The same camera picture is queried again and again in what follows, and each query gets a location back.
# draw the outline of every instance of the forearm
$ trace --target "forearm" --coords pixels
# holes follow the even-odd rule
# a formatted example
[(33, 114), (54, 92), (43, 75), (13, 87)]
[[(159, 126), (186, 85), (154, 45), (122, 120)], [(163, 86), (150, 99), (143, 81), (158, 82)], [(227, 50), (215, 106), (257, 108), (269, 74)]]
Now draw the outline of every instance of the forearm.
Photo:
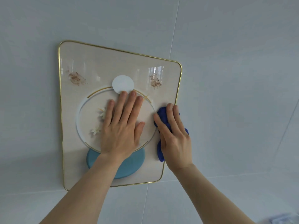
[(253, 224), (234, 203), (191, 165), (174, 173), (187, 192), (204, 224)]
[(97, 223), (105, 196), (121, 161), (100, 155), (41, 224)]

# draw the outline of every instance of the hand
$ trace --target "hand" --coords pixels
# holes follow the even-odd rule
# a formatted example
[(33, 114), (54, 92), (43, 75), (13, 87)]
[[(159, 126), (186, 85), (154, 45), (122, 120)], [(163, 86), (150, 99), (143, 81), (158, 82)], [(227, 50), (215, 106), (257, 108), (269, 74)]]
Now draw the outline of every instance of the hand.
[(132, 91), (123, 110), (126, 97), (127, 92), (122, 91), (113, 116), (114, 101), (108, 102), (101, 131), (101, 154), (107, 154), (120, 162), (128, 158), (136, 149), (145, 125), (145, 122), (140, 122), (135, 127), (143, 97), (137, 97), (136, 92)]
[(181, 121), (178, 106), (168, 104), (166, 113), (172, 133), (161, 121), (157, 113), (154, 114), (154, 120), (160, 131), (163, 156), (169, 169), (175, 174), (178, 170), (193, 164), (191, 139)]

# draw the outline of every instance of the right hand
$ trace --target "right hand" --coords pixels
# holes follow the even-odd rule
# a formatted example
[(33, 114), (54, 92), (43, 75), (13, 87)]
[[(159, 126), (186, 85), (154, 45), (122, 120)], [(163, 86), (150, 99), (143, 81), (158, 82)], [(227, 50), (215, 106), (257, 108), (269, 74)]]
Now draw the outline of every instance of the right hand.
[(181, 121), (178, 106), (168, 104), (166, 113), (172, 133), (157, 113), (154, 114), (154, 120), (160, 131), (161, 150), (164, 159), (169, 169), (175, 174), (177, 171), (193, 164), (191, 139)]

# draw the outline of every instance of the gold metal frame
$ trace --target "gold metal frame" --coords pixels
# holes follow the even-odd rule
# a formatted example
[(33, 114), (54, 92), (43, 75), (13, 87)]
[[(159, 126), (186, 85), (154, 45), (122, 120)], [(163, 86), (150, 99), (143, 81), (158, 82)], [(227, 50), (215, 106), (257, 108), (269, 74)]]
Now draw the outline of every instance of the gold metal frame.
[[(74, 41), (74, 40), (65, 40), (65, 41), (62, 41), (59, 45), (58, 45), (58, 74), (59, 74), (59, 87), (60, 87), (60, 115), (61, 115), (61, 138), (62, 138), (62, 141), (61, 141), (61, 144), (62, 144), (62, 168), (63, 168), (63, 187), (65, 188), (65, 190), (69, 191), (69, 189), (67, 189), (65, 187), (65, 183), (64, 183), (64, 159), (63, 159), (63, 132), (62, 132), (62, 103), (61, 103), (61, 75), (60, 75), (60, 47), (61, 45), (64, 43), (64, 42), (75, 42), (75, 43), (79, 43), (79, 44), (83, 44), (83, 45), (89, 45), (89, 46), (94, 46), (94, 47), (98, 47), (98, 48), (104, 48), (104, 49), (110, 49), (110, 50), (115, 50), (115, 51), (120, 51), (120, 52), (126, 52), (126, 53), (130, 53), (130, 54), (135, 54), (135, 55), (139, 55), (139, 56), (146, 56), (146, 57), (151, 57), (151, 58), (155, 58), (155, 59), (159, 59), (159, 60), (164, 60), (164, 61), (170, 61), (170, 62), (174, 62), (174, 63), (177, 63), (178, 65), (180, 65), (181, 67), (181, 73), (180, 73), (180, 78), (179, 78), (179, 81), (178, 81), (178, 89), (180, 87), (180, 82), (181, 82), (181, 77), (182, 77), (182, 65), (177, 62), (177, 61), (172, 61), (172, 60), (167, 60), (167, 59), (164, 59), (164, 58), (159, 58), (159, 57), (154, 57), (154, 56), (148, 56), (148, 55), (144, 55), (144, 54), (140, 54), (140, 53), (135, 53), (135, 52), (129, 52), (129, 51), (125, 51), (125, 50), (120, 50), (120, 49), (113, 49), (113, 48), (108, 48), (108, 47), (104, 47), (104, 46), (98, 46), (98, 45), (93, 45), (93, 44), (89, 44), (89, 43), (85, 43), (85, 42), (80, 42), (80, 41)], [(174, 104), (176, 104), (176, 101), (177, 101), (177, 98), (178, 98), (178, 89), (176, 91), (176, 99), (175, 99), (175, 102)], [(162, 176), (163, 176), (163, 172), (164, 172), (164, 166), (165, 166), (165, 161), (163, 162), (163, 168), (162, 168), (162, 174), (161, 174), (161, 177), (157, 180), (157, 181), (154, 181), (154, 182), (158, 182), (161, 180)], [(154, 183), (154, 182), (141, 182), (141, 183), (133, 183), (133, 184), (122, 184), (122, 185), (114, 185), (114, 186), (110, 186), (111, 188), (112, 187), (118, 187), (118, 186), (126, 186), (126, 185), (136, 185), (136, 184), (148, 184), (148, 183)]]

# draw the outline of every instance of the white circular sticker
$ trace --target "white circular sticker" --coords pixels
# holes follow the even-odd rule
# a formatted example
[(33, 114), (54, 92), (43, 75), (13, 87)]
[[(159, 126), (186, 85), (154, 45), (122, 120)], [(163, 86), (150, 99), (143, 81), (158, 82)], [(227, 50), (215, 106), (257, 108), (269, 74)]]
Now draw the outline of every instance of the white circular sticker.
[(129, 76), (119, 75), (114, 78), (112, 87), (118, 94), (121, 93), (121, 91), (130, 93), (134, 89), (134, 82)]

